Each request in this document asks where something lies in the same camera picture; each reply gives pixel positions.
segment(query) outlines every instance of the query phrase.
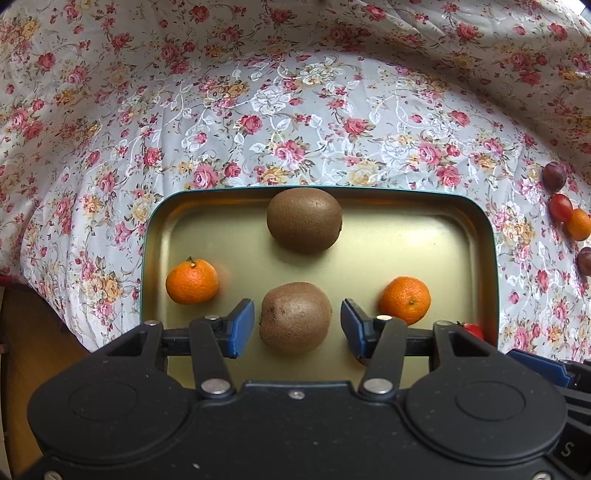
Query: tray rim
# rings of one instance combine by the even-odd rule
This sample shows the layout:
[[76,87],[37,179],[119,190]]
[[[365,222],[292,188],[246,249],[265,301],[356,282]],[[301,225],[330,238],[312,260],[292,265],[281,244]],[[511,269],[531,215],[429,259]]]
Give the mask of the tray rim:
[[[490,239],[492,240],[492,244],[496,245],[495,242],[495,233],[494,230],[492,228],[492,224],[491,221],[489,220],[489,218],[487,217],[485,211],[482,209],[482,207],[480,205],[478,205],[474,200],[472,200],[469,197],[466,197],[464,195],[459,195],[457,193],[452,193],[452,192],[438,192],[438,191],[434,191],[434,190],[408,190],[408,189],[400,189],[400,188],[386,188],[386,187],[350,187],[350,186],[342,186],[342,185],[261,185],[261,186],[246,186],[246,187],[226,187],[226,188],[221,188],[221,189],[199,189],[199,190],[182,190],[179,192],[174,192],[172,194],[170,194],[169,196],[167,196],[165,199],[163,199],[158,205],[156,205],[156,207],[154,208],[154,210],[152,211],[152,213],[150,214],[150,217],[148,218],[148,224],[146,226],[146,232],[145,232],[145,236],[144,236],[144,241],[142,244],[142,248],[143,248],[143,253],[142,253],[142,268],[141,268],[141,288],[139,290],[139,321],[140,323],[144,321],[143,318],[143,313],[144,313],[144,295],[143,295],[143,290],[144,290],[144,269],[145,269],[145,262],[144,262],[144,254],[147,251],[146,246],[147,246],[147,242],[148,242],[148,233],[150,231],[150,226],[152,224],[152,220],[156,217],[157,212],[162,208],[162,206],[167,203],[169,200],[172,200],[173,198],[179,197],[181,195],[198,195],[199,193],[211,193],[213,191],[216,192],[222,192],[222,191],[226,191],[226,192],[231,192],[234,190],[240,190],[240,191],[244,191],[244,190],[259,190],[259,189],[267,189],[267,190],[277,190],[277,193],[283,191],[283,190],[288,190],[288,189],[294,189],[294,188],[316,188],[316,189],[320,189],[320,190],[324,190],[324,189],[343,189],[343,190],[349,190],[349,191],[366,191],[366,192],[375,192],[375,191],[380,191],[380,192],[384,192],[384,193],[405,193],[405,194],[410,194],[410,195],[417,195],[417,196],[432,196],[432,197],[439,197],[439,196],[447,196],[447,197],[454,197],[456,198],[458,201],[460,202],[466,202],[466,203],[470,203],[472,206],[476,207],[476,210],[478,211],[478,215],[481,215],[482,219],[485,220],[485,224],[486,224],[486,228],[487,228],[487,236],[490,237]],[[495,270],[495,279],[494,279],[494,286],[495,286],[495,290],[496,290],[496,311],[497,311],[497,315],[496,315],[496,327],[498,330],[499,327],[499,321],[500,321],[500,314],[501,314],[501,297],[500,297],[500,290],[499,290],[499,275],[498,275],[498,270],[499,270],[499,263],[498,263],[498,258],[497,258],[497,254],[496,254],[496,249],[494,250],[493,253],[493,266],[494,266],[494,270]]]

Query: pink rose pattern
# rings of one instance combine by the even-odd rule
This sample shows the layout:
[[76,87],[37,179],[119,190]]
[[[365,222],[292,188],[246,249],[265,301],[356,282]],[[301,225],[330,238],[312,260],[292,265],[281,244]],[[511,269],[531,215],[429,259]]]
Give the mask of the pink rose pattern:
[[164,194],[313,183],[472,198],[498,244],[501,349],[591,356],[583,244],[540,184],[562,161],[591,209],[576,17],[493,0],[492,31],[475,0],[408,0],[408,28],[386,0],[160,2],[143,19],[140,0],[27,2],[0,18],[0,273],[87,348],[138,324]]

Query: tray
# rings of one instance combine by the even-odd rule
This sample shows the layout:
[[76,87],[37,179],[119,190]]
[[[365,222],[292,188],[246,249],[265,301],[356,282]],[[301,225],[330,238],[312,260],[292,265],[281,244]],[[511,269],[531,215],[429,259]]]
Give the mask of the tray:
[[[382,289],[409,275],[427,284],[432,302],[414,326],[437,320],[478,323],[496,346],[498,282],[491,224],[466,197],[445,193],[360,187],[322,187],[343,209],[343,229],[326,252],[309,256],[279,246],[267,230],[266,209],[286,187],[246,187],[180,192],[163,201],[148,225],[142,269],[142,321],[165,328],[187,326],[206,314],[226,315],[242,298],[261,301],[272,288],[308,281],[329,297],[333,319],[324,342],[303,356],[266,347],[258,325],[244,353],[226,359],[233,381],[351,380],[363,367],[347,349],[339,310],[346,297],[377,314]],[[217,270],[220,290],[210,302],[183,306],[168,298],[165,279],[187,257],[203,258]],[[171,357],[168,373],[193,387],[188,357]],[[427,358],[405,359],[401,387],[428,373]]]

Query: tangerine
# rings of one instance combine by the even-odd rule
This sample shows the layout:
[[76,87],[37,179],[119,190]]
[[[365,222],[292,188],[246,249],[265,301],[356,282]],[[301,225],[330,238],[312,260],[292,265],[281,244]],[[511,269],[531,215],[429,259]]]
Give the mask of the tangerine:
[[397,277],[382,292],[380,309],[412,325],[422,319],[431,306],[427,286],[412,277]]
[[565,225],[570,236],[577,242],[587,240],[587,237],[591,235],[591,218],[589,218],[587,212],[580,208],[573,210],[572,217]]
[[168,296],[181,305],[192,305],[213,298],[219,284],[217,272],[205,260],[189,257],[166,277]]

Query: plum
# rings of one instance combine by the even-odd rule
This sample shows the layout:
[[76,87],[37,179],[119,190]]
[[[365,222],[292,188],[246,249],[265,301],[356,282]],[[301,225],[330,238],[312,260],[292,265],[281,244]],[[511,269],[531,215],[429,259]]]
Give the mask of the plum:
[[566,184],[566,172],[564,167],[555,161],[548,163],[542,170],[542,181],[549,192],[555,193]]
[[577,265],[583,275],[591,275],[591,247],[584,247],[577,255]]

